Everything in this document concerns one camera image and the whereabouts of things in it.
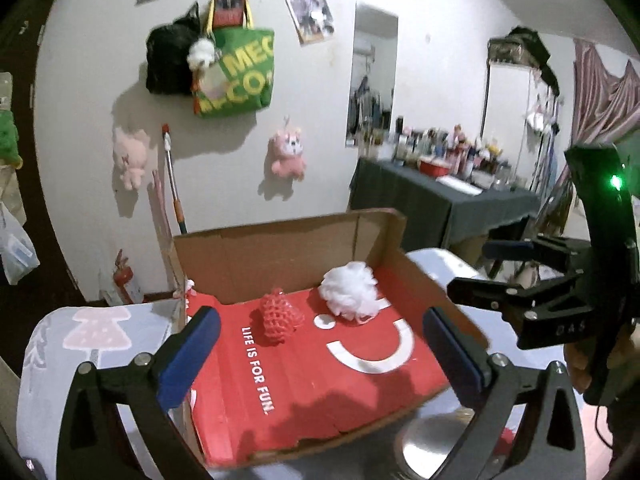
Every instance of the cardboard box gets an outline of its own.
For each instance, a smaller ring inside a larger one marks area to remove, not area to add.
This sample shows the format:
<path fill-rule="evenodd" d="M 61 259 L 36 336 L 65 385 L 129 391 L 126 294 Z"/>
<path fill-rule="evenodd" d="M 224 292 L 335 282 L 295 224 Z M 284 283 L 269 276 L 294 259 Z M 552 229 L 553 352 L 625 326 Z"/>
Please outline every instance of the cardboard box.
<path fill-rule="evenodd" d="M 192 449 L 199 434 L 203 462 L 245 466 L 318 452 L 380 428 L 435 396 L 446 378 L 422 338 L 422 315 L 432 306 L 443 307 L 463 333 L 488 347 L 479 329 L 399 248 L 404 224 L 393 210 L 360 210 L 174 239 L 174 270 L 194 280 L 198 291 L 190 299 L 191 315 L 209 304 L 222 318 L 220 340 L 193 385 L 196 424 L 188 430 Z M 379 291 L 391 303 L 363 326 L 336 319 L 333 333 L 340 334 L 339 346 L 344 342 L 342 351 L 355 367 L 338 358 L 336 342 L 325 344 L 332 331 L 314 326 L 320 312 L 329 312 L 315 288 L 328 270 L 351 261 L 374 269 Z M 254 316 L 259 298 L 274 287 L 290 294 L 306 317 L 305 326 L 277 346 L 260 339 L 260 319 Z M 356 370 L 362 363 L 388 365 L 389 349 L 402 348 L 403 322 L 412 346 L 399 368 Z M 258 357 L 244 351 L 257 351 Z M 249 364 L 253 359 L 260 359 L 259 366 Z M 260 384 L 254 383 L 259 377 Z M 267 384 L 268 396 L 260 389 Z"/>

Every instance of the fire extinguisher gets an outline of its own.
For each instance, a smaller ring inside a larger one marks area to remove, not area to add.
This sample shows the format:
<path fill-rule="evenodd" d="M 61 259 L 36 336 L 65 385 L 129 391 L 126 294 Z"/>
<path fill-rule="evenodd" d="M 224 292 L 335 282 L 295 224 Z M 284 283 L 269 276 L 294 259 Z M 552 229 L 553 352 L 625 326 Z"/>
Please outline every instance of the fire extinguisher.
<path fill-rule="evenodd" d="M 113 273 L 113 282 L 118 287 L 122 299 L 127 304 L 143 303 L 145 296 L 142 294 L 138 280 L 133 275 L 133 270 L 127 265 L 129 259 L 122 255 L 122 249 L 116 257 L 116 270 Z"/>

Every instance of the white paper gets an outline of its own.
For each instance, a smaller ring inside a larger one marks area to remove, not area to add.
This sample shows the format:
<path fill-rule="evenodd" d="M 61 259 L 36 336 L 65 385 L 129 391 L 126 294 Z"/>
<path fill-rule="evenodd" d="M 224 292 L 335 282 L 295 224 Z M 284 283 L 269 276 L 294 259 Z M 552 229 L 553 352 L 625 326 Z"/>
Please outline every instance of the white paper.
<path fill-rule="evenodd" d="M 477 196 L 482 193 L 482 189 L 476 186 L 472 186 L 471 184 L 467 184 L 466 182 L 462 182 L 461 180 L 455 178 L 454 176 L 444 175 L 439 176 L 436 181 L 445 186 L 452 187 L 456 191 L 460 193 L 465 193 L 472 196 Z"/>

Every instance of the red mesh ball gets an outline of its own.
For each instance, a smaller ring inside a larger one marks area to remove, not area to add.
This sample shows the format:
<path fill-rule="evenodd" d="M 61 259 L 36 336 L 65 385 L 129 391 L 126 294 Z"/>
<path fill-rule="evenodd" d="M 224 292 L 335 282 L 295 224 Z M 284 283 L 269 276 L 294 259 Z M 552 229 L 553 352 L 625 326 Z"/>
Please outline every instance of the red mesh ball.
<path fill-rule="evenodd" d="M 286 300 L 281 288 L 264 295 L 260 309 L 264 335 L 274 343 L 284 343 L 305 320 L 303 314 Z"/>

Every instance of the hand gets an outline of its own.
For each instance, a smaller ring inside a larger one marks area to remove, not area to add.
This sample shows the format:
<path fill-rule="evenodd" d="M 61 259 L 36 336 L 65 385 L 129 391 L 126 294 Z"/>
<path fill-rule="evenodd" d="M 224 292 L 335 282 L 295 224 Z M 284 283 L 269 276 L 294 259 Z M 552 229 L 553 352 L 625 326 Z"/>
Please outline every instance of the hand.
<path fill-rule="evenodd" d="M 564 345 L 564 360 L 571 377 L 571 383 L 578 393 L 584 391 L 591 384 L 591 376 L 586 370 L 589 359 L 580 352 L 573 343 Z M 630 376 L 625 378 L 623 386 L 630 386 L 638 377 L 640 368 L 640 324 L 631 332 L 628 326 L 622 327 L 618 340 L 607 359 L 609 370 L 622 366 L 629 360 L 634 360 L 638 366 L 632 367 Z"/>

